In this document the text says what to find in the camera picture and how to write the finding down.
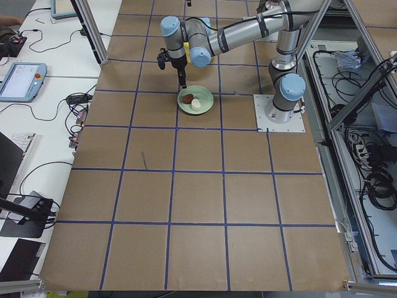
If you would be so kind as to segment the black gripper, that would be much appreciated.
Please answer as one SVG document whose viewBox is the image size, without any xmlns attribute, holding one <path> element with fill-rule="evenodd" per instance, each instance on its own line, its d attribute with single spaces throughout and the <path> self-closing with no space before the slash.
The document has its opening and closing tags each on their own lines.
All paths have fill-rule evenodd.
<svg viewBox="0 0 397 298">
<path fill-rule="evenodd" d="M 172 67 L 177 70 L 179 87 L 181 89 L 186 89 L 187 84 L 186 84 L 186 75 L 184 69 L 187 66 L 187 57 L 185 55 L 179 58 L 170 57 L 169 61 L 171 62 Z"/>
</svg>

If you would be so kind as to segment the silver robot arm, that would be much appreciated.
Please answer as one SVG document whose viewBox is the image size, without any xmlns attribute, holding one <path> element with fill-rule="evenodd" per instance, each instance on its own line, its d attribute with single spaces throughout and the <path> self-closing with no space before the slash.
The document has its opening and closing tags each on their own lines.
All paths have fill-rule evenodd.
<svg viewBox="0 0 397 298">
<path fill-rule="evenodd" d="M 286 124 L 306 89 L 296 72 L 300 30 L 322 5 L 322 1 L 266 1 L 266 9 L 259 9 L 256 16 L 218 29 L 210 28 L 203 18 L 167 16 L 161 21 L 166 46 L 160 49 L 158 66 L 163 70 L 170 62 L 177 70 L 180 87 L 185 89 L 188 62 L 204 68 L 214 56 L 277 33 L 276 54 L 269 65 L 275 95 L 266 105 L 265 115 L 273 123 Z"/>
</svg>

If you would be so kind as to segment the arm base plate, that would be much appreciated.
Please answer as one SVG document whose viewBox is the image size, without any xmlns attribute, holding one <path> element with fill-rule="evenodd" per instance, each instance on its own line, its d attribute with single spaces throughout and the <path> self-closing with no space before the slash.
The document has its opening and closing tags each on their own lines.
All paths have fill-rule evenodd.
<svg viewBox="0 0 397 298">
<path fill-rule="evenodd" d="M 254 110 L 258 132 L 305 133 L 299 103 L 291 111 L 280 111 L 273 105 L 272 94 L 255 94 Z"/>
</svg>

